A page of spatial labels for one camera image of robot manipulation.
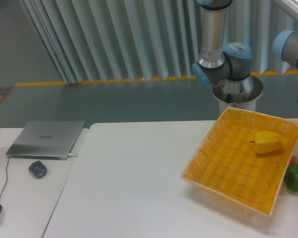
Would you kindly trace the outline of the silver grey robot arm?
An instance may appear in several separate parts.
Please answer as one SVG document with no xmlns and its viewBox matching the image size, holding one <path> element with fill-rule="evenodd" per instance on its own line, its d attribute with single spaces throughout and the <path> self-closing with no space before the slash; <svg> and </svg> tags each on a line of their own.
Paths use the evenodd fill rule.
<svg viewBox="0 0 298 238">
<path fill-rule="evenodd" d="M 254 110 L 263 92 L 260 80 L 250 75 L 251 48 L 241 42 L 223 44 L 226 10 L 230 0 L 199 0 L 203 9 L 202 51 L 192 65 L 202 85 L 212 85 L 220 103 Z M 298 69 L 298 33 L 285 30 L 274 39 L 276 57 Z"/>
</svg>

